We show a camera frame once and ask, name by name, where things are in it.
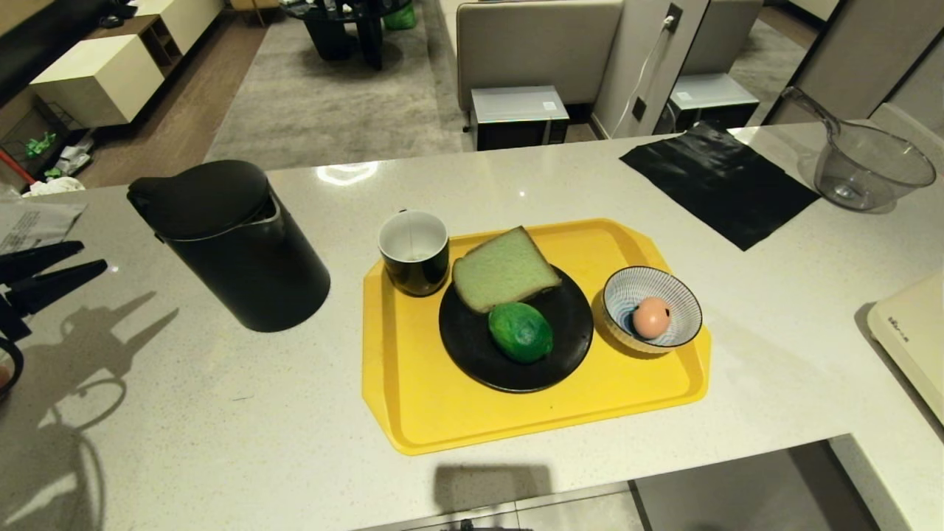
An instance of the black plate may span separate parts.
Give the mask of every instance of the black plate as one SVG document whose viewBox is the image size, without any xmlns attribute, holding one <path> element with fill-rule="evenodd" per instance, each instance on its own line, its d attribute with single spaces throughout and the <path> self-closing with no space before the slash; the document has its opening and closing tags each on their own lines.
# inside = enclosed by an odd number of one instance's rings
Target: black plate
<svg viewBox="0 0 944 531">
<path fill-rule="evenodd" d="M 499 391 L 528 393 L 561 382 L 581 364 L 593 339 L 593 314 L 577 284 L 562 270 L 554 270 L 561 285 L 527 300 L 550 323 L 554 349 L 528 365 L 498 349 L 488 332 L 488 314 L 469 310 L 449 285 L 439 306 L 439 334 L 449 357 L 465 374 Z"/>
</svg>

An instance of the kitchen island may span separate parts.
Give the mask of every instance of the kitchen island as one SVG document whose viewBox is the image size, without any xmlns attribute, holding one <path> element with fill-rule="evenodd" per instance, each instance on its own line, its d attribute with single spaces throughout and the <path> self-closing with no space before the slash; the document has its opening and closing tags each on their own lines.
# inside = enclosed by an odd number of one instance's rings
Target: kitchen island
<svg viewBox="0 0 944 531">
<path fill-rule="evenodd" d="M 819 125 L 737 137 L 798 179 Z M 30 321 L 0 403 L 10 529 L 348 531 L 830 439 L 883 529 L 944 528 L 944 444 L 855 315 L 942 266 L 944 181 L 888 214 L 817 200 L 741 251 L 618 157 L 652 138 L 269 172 L 328 266 L 325 305 L 239 325 L 125 199 L 69 239 L 110 269 Z M 651 237 L 713 335 L 707 396 L 436 454 L 399 454 L 361 396 L 362 278 L 401 208 L 451 234 L 608 217 Z M 476 476 L 477 471 L 507 471 Z"/>
</svg>

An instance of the green bag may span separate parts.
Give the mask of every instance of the green bag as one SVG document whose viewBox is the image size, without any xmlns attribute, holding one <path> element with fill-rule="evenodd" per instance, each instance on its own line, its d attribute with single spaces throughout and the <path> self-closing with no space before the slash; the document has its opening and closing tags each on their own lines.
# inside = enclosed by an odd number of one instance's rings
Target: green bag
<svg viewBox="0 0 944 531">
<path fill-rule="evenodd" d="M 416 13 L 413 12 L 413 4 L 383 17 L 383 26 L 390 30 L 416 27 Z"/>
</svg>

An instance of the measuring cup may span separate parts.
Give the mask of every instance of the measuring cup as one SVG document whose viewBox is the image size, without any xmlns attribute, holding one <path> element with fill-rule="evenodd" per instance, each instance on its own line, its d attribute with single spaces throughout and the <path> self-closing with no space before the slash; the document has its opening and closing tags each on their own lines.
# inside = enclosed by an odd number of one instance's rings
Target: measuring cup
<svg viewBox="0 0 944 531">
<path fill-rule="evenodd" d="M 814 184 L 832 203 L 866 211 L 935 181 L 935 168 L 915 145 L 876 128 L 840 120 L 796 87 L 781 94 L 822 120 L 828 144 Z"/>
</svg>

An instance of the egg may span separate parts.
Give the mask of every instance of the egg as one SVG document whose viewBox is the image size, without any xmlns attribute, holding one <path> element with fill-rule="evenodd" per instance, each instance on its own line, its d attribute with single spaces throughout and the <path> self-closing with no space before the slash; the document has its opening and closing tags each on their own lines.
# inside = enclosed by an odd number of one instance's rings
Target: egg
<svg viewBox="0 0 944 531">
<path fill-rule="evenodd" d="M 668 323 L 672 315 L 668 304 L 658 297 L 642 299 L 639 306 L 632 312 L 632 327 L 636 333 L 646 339 L 655 339 L 668 330 Z"/>
</svg>

